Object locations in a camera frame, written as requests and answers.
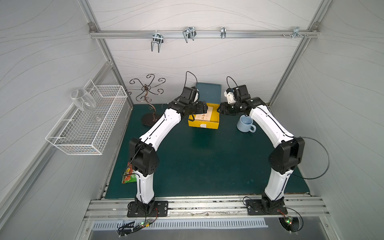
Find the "beige postcard with calligraphy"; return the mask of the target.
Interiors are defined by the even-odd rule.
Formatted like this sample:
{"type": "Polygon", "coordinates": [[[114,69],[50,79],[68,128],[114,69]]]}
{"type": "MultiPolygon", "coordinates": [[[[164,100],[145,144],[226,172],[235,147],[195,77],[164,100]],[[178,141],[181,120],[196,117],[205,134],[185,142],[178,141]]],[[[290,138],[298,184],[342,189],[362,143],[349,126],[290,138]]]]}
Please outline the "beige postcard with calligraphy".
{"type": "Polygon", "coordinates": [[[213,113],[213,107],[208,106],[208,110],[205,114],[195,115],[195,120],[209,122],[211,120],[212,113],[213,113]]]}

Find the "teal drawer cabinet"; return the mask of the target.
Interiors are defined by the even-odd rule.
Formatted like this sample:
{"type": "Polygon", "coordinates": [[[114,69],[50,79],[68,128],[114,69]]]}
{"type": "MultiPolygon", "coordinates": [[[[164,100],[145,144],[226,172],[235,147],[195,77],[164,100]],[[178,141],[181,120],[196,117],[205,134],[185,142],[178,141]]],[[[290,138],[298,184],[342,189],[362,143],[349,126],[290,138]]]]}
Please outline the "teal drawer cabinet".
{"type": "Polygon", "coordinates": [[[218,84],[197,83],[196,88],[199,90],[200,101],[207,104],[220,104],[222,86],[218,84]]]}

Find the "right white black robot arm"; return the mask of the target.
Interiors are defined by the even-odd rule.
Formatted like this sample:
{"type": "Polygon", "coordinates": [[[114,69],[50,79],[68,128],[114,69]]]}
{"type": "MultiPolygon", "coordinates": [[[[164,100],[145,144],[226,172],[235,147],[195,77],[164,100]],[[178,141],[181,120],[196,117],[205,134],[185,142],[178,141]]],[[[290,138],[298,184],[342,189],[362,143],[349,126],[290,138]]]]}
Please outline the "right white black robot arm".
{"type": "Polygon", "coordinates": [[[284,203],[284,191],[290,176],[301,163],[305,141],[289,133],[271,114],[260,98],[223,102],[218,108],[220,114],[234,116],[244,113],[251,117],[269,137],[274,150],[269,156],[271,174],[261,199],[261,209],[276,211],[284,203]]]}

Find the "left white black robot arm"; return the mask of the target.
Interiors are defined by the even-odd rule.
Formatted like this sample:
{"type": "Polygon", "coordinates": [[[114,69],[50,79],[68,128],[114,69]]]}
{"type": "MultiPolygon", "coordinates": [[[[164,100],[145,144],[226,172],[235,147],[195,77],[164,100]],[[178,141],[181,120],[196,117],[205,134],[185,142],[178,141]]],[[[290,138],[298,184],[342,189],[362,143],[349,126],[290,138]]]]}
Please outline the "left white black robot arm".
{"type": "Polygon", "coordinates": [[[204,101],[187,104],[172,101],[160,119],[145,134],[130,140],[130,164],[133,175],[137,177],[137,204],[147,207],[155,201],[153,182],[154,173],[160,163],[157,151],[161,142],[182,118],[205,114],[207,111],[208,106],[204,101]]]}

